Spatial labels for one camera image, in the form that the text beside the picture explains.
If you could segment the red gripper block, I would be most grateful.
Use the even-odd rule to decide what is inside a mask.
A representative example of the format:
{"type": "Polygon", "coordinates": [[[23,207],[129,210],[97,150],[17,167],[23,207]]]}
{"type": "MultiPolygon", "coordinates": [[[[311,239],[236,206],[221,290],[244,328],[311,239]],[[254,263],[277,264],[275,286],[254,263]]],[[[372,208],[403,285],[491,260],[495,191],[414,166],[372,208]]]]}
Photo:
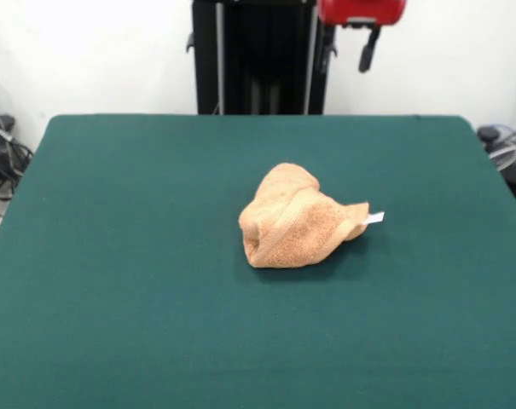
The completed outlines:
{"type": "MultiPolygon", "coordinates": [[[[318,14],[329,26],[393,26],[406,7],[405,0],[319,0],[318,14]]],[[[374,27],[362,49],[359,72],[368,72],[381,28],[374,27]]]]}

